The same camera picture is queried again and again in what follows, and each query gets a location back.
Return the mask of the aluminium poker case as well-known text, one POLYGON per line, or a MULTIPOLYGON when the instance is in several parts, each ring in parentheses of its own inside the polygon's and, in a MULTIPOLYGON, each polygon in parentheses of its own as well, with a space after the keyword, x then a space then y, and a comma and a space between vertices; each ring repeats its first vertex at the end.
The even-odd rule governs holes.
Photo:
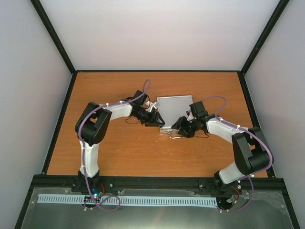
POLYGON ((158 112, 165 121, 163 127, 160 127, 161 134, 168 134, 170 139, 184 138, 178 134, 178 130, 172 129, 172 125, 182 117, 188 117, 189 105, 193 103, 191 95, 158 97, 158 112))

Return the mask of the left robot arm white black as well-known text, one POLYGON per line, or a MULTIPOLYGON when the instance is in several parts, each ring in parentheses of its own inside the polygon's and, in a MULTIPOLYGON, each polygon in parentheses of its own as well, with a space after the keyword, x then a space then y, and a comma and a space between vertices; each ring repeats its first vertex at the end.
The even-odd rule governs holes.
POLYGON ((99 145, 106 135, 109 122, 121 117, 135 117, 145 126, 162 127, 165 121, 157 111, 158 103, 152 103, 148 95, 138 90, 113 104, 87 104, 80 116, 75 132, 81 144, 81 167, 74 180, 74 191, 94 192, 99 186, 99 145))

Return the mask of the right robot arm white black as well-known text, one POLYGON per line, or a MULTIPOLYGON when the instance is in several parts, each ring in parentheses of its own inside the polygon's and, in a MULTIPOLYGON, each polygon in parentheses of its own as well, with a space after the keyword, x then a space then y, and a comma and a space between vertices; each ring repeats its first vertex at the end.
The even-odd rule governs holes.
POLYGON ((237 180, 268 170, 274 162, 264 134, 258 127, 248 129, 209 115, 202 118, 182 116, 172 129, 185 138, 192 138, 195 132, 202 130, 232 144, 234 162, 214 174, 214 188, 218 193, 224 193, 237 180))

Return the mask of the green led circuit board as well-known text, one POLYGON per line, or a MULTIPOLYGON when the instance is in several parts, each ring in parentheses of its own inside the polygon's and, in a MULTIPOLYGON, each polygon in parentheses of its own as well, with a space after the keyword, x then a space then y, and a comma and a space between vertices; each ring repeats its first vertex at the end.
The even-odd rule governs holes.
POLYGON ((101 198, 105 195, 105 187, 103 184, 99 184, 96 188, 91 191, 95 199, 101 198))

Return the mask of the black table edge frame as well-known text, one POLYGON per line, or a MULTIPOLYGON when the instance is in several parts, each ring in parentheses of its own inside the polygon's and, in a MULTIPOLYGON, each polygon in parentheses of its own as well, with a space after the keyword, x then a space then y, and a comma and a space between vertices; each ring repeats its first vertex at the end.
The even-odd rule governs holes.
MULTIPOLYGON (((209 113, 221 106, 220 116, 246 127, 258 119, 244 77, 219 71, 77 71, 71 79, 60 117, 45 159, 46 175, 76 175, 81 165, 81 147, 74 127, 89 102, 117 102, 151 80, 151 100, 191 95, 203 101, 209 113)), ((170 139, 156 127, 135 119, 110 122, 99 150, 102 176, 212 177, 233 162, 232 146, 221 138, 198 132, 190 139, 170 139)))

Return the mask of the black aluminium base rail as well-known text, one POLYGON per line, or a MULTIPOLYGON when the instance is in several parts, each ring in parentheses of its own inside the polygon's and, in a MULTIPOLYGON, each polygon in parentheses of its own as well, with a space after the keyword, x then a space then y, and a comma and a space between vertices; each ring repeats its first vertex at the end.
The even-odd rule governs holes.
MULTIPOLYGON (((242 191, 250 191, 251 185, 247 179, 240 183, 233 183, 218 190, 211 177, 110 177, 100 176, 96 181, 89 182, 92 190, 104 187, 106 193, 119 194, 125 189, 148 190, 186 190, 200 195, 224 196, 233 193, 233 189, 241 186, 242 191)), ((73 192, 87 194, 84 181, 78 176, 69 175, 35 175, 30 184, 30 189, 35 187, 68 187, 73 192)))

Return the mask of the right black frame post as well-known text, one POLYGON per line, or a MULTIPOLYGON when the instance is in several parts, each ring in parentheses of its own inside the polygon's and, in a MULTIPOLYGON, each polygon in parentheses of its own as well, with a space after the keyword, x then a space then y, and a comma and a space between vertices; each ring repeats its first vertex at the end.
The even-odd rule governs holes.
POLYGON ((290 0, 280 0, 278 2, 268 22, 266 23, 263 31, 261 32, 258 40, 256 41, 254 47, 252 48, 248 58, 246 59, 243 67, 241 68, 240 76, 239 76, 240 78, 245 77, 246 73, 250 69, 252 63, 254 62, 255 58, 257 57, 258 53, 260 52, 261 48, 263 47, 264 43, 266 42, 267 38, 272 32, 274 26, 276 25, 282 13, 284 12, 285 8, 287 7, 289 1, 290 0))

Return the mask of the black frame post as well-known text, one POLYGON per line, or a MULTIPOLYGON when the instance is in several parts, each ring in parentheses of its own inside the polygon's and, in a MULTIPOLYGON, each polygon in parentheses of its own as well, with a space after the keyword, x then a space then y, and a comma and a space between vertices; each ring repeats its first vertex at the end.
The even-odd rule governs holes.
POLYGON ((47 12, 45 11, 42 3, 40 0, 30 0, 32 6, 34 7, 37 15, 39 16, 42 24, 44 25, 46 31, 48 32, 50 38, 52 39, 55 47, 57 48, 62 60, 64 61, 66 67, 68 68, 69 72, 73 75, 76 73, 76 70, 50 20, 50 18, 47 15, 47 12))
POLYGON ((252 48, 248 58, 246 59, 243 67, 241 68, 240 76, 239 76, 240 78, 245 77, 246 73, 250 69, 252 63, 254 62, 255 58, 257 57, 258 53, 260 52, 261 48, 263 47, 264 43, 266 42, 267 38, 272 32, 274 26, 276 25, 282 13, 284 12, 285 8, 287 7, 289 1, 290 0, 280 0, 278 2, 268 22, 266 23, 263 31, 261 32, 258 40, 256 41, 254 47, 252 48))

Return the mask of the left black frame post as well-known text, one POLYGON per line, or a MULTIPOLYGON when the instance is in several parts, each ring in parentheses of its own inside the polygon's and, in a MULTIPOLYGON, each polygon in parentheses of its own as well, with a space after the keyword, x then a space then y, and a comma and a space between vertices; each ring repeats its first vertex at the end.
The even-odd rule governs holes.
POLYGON ((62 60, 64 61, 66 67, 68 68, 69 72, 73 75, 76 73, 76 70, 50 20, 50 18, 47 15, 47 12, 45 11, 42 3, 40 0, 30 0, 32 6, 34 7, 37 15, 39 16, 42 24, 44 25, 46 31, 48 32, 50 38, 52 39, 55 47, 57 48, 62 60))

